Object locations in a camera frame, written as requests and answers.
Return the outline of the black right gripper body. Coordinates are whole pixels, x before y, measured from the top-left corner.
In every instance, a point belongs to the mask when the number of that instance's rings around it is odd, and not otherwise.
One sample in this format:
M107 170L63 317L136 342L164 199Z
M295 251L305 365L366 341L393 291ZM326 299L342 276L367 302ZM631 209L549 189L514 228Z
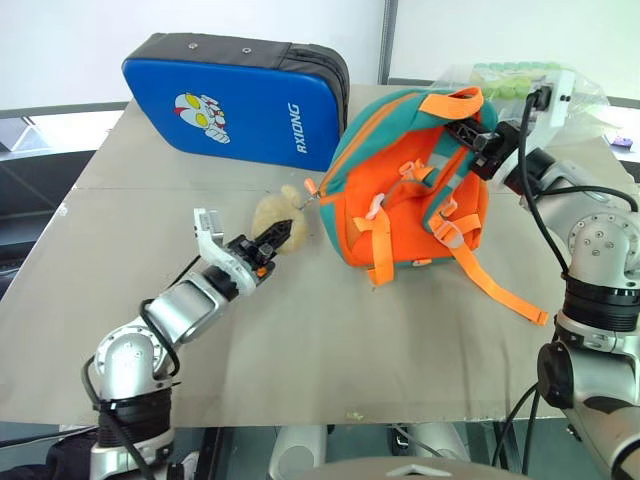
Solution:
M478 134L472 141L471 170L482 180L491 180L517 149L519 138L520 127L514 121L499 122L493 132Z

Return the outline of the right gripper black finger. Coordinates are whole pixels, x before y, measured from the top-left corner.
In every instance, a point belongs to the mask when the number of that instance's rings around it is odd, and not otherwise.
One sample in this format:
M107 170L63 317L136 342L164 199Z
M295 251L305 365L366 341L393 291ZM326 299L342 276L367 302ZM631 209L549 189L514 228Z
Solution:
M458 136L478 136L488 134L490 130L473 117L452 122L452 132Z
M482 135L478 136L458 136L452 132L452 123L447 123L444 126L445 130L461 145L474 152L479 152L483 149Z

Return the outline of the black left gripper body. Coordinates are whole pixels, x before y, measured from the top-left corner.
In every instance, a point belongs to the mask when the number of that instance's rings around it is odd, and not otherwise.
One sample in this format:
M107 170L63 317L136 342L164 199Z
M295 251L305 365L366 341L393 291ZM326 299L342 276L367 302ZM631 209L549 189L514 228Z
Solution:
M235 256L249 265L249 270L257 278L267 278L275 268L273 258L276 256L275 237L268 233L248 239L239 235L225 247Z

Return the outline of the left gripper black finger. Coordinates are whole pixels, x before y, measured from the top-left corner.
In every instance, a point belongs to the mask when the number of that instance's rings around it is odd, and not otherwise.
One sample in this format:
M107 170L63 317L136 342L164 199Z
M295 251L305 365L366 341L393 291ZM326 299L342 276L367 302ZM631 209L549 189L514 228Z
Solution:
M259 245L282 246L290 238L292 223L292 219L273 223L255 238L255 242Z
M263 234L264 241L280 255L293 251L290 225L271 225Z

